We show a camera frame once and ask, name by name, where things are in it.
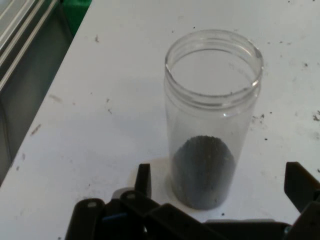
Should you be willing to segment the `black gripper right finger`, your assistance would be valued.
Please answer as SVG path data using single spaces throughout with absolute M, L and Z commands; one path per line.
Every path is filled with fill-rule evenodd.
M 320 182 L 299 162 L 287 162 L 284 192 L 300 215 L 285 235 L 286 240 L 320 238 Z

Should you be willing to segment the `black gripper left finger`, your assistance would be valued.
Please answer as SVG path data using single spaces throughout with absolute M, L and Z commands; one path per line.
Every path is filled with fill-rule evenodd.
M 151 166 L 140 164 L 133 189 L 108 203 L 79 201 L 67 229 L 67 240 L 206 240 L 208 228 L 173 205 L 151 197 Z

